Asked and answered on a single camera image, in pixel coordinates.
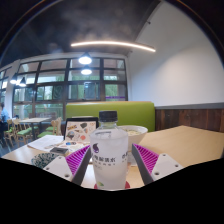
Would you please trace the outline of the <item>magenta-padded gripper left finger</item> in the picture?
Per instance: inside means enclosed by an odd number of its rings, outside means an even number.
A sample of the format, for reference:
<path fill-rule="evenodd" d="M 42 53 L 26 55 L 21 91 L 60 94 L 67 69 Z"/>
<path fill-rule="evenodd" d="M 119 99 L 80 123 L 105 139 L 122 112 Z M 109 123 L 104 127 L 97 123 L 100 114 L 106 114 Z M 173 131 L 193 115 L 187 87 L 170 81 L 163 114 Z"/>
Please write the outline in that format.
<path fill-rule="evenodd" d="M 44 170 L 76 185 L 81 185 L 90 159 L 91 149 L 87 145 L 66 157 L 58 156 L 46 165 Z"/>

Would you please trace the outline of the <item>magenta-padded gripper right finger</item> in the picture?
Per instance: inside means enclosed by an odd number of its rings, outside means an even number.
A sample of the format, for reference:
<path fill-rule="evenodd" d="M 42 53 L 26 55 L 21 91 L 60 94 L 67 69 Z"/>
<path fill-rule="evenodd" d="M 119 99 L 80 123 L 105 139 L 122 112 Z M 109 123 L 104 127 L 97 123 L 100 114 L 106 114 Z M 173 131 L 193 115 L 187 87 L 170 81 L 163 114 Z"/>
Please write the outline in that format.
<path fill-rule="evenodd" d="M 157 154 L 138 144 L 132 145 L 132 155 L 145 185 L 183 169 L 183 166 L 168 154 Z"/>

